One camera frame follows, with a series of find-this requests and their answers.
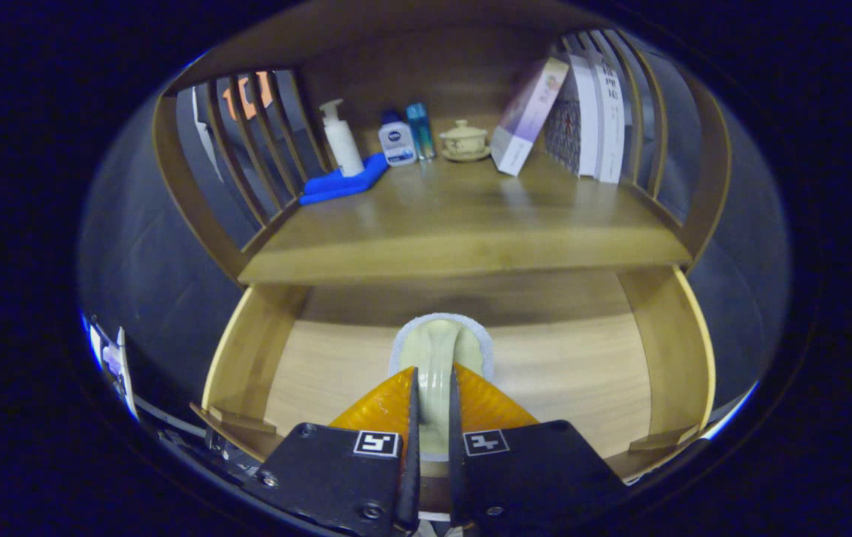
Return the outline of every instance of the wooden side panel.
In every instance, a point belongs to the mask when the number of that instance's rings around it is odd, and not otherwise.
[[[303,286],[250,286],[241,297],[204,384],[201,408],[263,418],[286,338],[303,306]]]
[[[236,283],[249,257],[234,245],[194,180],[178,135],[177,99],[176,94],[163,95],[157,100],[154,109],[153,134],[157,167],[188,227],[210,257]]]
[[[677,266],[619,273],[645,346],[651,382],[648,435],[704,428],[715,400],[708,326]]]
[[[681,72],[692,92],[701,120],[701,176],[698,188],[692,194],[688,218],[685,218],[685,225],[678,234],[678,238],[692,254],[691,265],[685,269],[688,272],[695,267],[708,242],[712,240],[724,212],[727,188],[730,187],[732,149],[727,123],[715,96],[694,75],[680,68],[678,72]]]
[[[642,66],[642,72],[645,79],[648,81],[648,88],[651,89],[651,103],[654,106],[655,112],[655,146],[651,154],[651,176],[648,177],[648,194],[652,198],[658,198],[658,191],[661,190],[662,176],[665,173],[665,158],[668,156],[668,113],[665,111],[665,94],[662,93],[661,85],[658,83],[658,78],[655,76],[655,71],[652,70],[648,59],[642,54],[640,48],[627,37],[626,34],[618,33],[621,41],[628,45],[631,54],[638,60],[638,64]]]
[[[263,209],[263,205],[260,203],[260,200],[258,200],[248,179],[246,179],[246,176],[244,175],[244,168],[241,167],[241,163],[237,159],[237,154],[234,153],[234,148],[228,140],[228,130],[226,130],[226,127],[224,126],[224,116],[221,115],[221,108],[218,105],[217,99],[217,81],[208,81],[207,116],[210,119],[211,130],[214,131],[214,139],[215,142],[217,142],[217,149],[221,152],[222,156],[224,156],[224,160],[228,164],[228,169],[231,170],[231,177],[233,178],[234,183],[237,184],[237,188],[241,191],[241,195],[244,196],[244,201],[246,201],[246,204],[250,207],[250,210],[253,212],[257,222],[261,225],[266,225],[269,220],[268,214],[266,214],[266,211]]]

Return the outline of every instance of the screw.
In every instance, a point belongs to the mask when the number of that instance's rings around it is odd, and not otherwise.
[[[272,473],[263,472],[263,485],[266,485],[268,489],[276,489],[280,486],[280,482]]]
[[[368,518],[369,520],[376,520],[379,517],[383,516],[383,510],[375,503],[367,503],[365,506],[363,506],[362,514],[364,518]]]

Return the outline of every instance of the pump dispenser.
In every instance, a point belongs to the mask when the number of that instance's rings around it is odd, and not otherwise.
[[[363,160],[360,159],[357,142],[350,132],[350,125],[337,115],[336,107],[342,102],[341,98],[325,102],[320,105],[320,110],[324,113],[323,130],[327,133],[327,141],[333,149],[336,163],[340,165],[343,177],[352,177],[363,171]]]

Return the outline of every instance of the blue bottle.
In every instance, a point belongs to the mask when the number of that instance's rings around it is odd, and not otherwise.
[[[429,116],[426,116],[426,106],[421,102],[413,102],[406,106],[406,120],[413,130],[413,142],[416,143],[416,153],[420,160],[433,159],[436,149],[433,147],[433,135],[429,130]]]

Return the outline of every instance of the wooden shelf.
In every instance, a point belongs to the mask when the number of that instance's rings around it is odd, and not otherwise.
[[[494,384],[540,421],[568,419],[600,456],[648,435],[648,364],[614,271],[317,286],[286,339],[263,420],[280,435],[328,424],[388,377],[400,327],[443,310],[483,323]]]
[[[534,152],[517,178],[491,159],[437,157],[392,168],[362,194],[302,207],[239,281],[316,285],[689,261],[644,196],[578,180]]]

